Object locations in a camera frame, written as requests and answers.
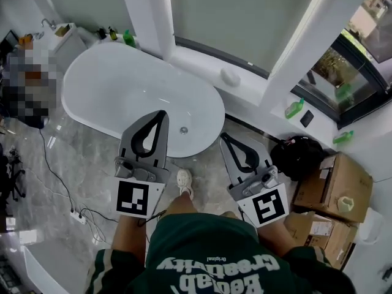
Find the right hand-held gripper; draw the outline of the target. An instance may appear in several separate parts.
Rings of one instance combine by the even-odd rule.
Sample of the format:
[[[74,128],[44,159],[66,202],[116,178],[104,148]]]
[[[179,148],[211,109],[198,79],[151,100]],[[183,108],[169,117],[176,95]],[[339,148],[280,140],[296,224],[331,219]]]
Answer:
[[[228,133],[221,133],[219,146],[230,179],[227,191],[252,224],[260,228],[287,216],[285,184],[265,146]]]

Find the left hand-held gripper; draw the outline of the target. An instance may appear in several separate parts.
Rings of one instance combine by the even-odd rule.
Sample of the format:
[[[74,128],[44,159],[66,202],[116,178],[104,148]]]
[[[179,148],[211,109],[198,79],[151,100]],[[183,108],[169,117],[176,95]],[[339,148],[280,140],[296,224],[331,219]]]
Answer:
[[[116,212],[152,218],[170,171],[165,168],[168,115],[164,110],[142,116],[122,134],[115,158]]]

